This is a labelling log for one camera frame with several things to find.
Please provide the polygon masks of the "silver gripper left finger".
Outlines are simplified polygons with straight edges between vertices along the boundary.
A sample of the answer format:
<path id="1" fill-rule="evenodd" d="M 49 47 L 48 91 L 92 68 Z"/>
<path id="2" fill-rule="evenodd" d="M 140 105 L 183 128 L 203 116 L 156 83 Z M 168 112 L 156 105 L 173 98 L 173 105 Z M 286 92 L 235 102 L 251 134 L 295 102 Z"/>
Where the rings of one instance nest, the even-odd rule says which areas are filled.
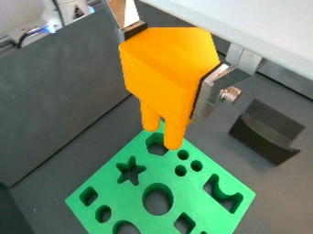
<path id="1" fill-rule="evenodd" d="M 148 28 L 140 20 L 135 0 L 101 0 L 121 43 Z"/>

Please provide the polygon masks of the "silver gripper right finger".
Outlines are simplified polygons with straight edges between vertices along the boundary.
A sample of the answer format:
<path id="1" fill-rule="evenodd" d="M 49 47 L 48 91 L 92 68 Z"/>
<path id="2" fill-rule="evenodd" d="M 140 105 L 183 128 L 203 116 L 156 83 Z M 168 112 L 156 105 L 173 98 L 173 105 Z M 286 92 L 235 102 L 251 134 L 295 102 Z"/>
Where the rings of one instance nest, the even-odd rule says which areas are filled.
<path id="1" fill-rule="evenodd" d="M 222 102 L 234 104 L 238 101 L 242 91 L 235 84 L 255 73 L 266 59 L 231 43 L 226 61 L 228 64 L 220 63 L 199 82 L 191 112 L 191 120 L 195 124 L 208 117 Z"/>

